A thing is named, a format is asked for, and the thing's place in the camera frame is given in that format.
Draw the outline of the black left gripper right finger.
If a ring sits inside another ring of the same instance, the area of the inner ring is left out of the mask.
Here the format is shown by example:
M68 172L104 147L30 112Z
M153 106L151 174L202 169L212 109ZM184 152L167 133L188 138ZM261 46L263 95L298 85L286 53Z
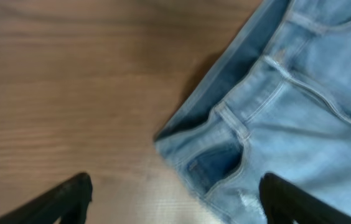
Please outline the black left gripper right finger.
M351 224L350 216L276 174L262 176L259 193L268 224Z

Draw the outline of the light blue denim jeans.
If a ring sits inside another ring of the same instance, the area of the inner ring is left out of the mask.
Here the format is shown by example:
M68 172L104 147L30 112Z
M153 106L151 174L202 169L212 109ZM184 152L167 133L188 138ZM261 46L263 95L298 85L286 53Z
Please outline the light blue denim jeans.
M155 147L225 223L267 172L351 216L351 0L263 1Z

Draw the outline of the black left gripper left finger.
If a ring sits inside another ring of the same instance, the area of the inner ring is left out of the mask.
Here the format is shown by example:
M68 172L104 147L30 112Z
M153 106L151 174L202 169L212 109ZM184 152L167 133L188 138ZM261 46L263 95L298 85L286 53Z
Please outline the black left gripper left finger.
M19 208L0 216L0 224L84 224L92 201L91 177L81 172Z

